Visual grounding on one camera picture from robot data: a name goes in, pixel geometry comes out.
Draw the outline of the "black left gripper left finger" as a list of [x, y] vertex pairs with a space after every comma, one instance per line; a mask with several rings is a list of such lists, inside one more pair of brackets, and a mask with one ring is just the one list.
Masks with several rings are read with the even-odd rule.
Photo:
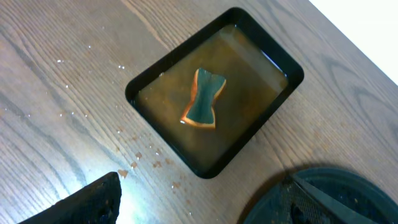
[[109, 172], [21, 224], [115, 224], [121, 196], [119, 175]]

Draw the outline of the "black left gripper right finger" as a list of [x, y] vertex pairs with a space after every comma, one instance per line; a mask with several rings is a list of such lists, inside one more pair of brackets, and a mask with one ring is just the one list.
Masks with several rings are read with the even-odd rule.
[[266, 192], [244, 219], [249, 224], [375, 223], [296, 175]]

